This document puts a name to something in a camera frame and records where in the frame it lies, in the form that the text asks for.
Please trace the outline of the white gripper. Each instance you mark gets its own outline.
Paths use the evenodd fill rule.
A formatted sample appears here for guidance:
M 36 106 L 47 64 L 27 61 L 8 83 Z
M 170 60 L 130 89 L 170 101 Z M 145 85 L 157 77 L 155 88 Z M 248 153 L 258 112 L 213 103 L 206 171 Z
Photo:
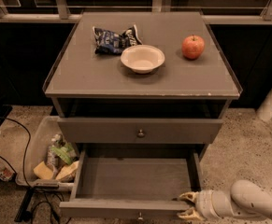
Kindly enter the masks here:
M 213 190 L 202 190 L 200 192 L 184 192 L 179 195 L 180 201 L 195 203 L 195 208 L 191 207 L 185 211 L 177 213 L 177 216 L 184 220 L 203 221 L 216 220 L 220 217 L 214 209 L 212 202 Z

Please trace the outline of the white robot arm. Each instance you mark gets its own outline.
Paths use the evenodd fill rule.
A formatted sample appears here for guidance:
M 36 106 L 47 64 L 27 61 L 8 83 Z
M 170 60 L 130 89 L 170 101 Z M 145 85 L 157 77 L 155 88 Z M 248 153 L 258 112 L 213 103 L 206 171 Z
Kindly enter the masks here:
M 232 217 L 244 220 L 272 220 L 272 196 L 248 180 L 237 180 L 227 191 L 206 189 L 185 192 L 180 201 L 192 206 L 177 213 L 184 220 L 209 221 Z

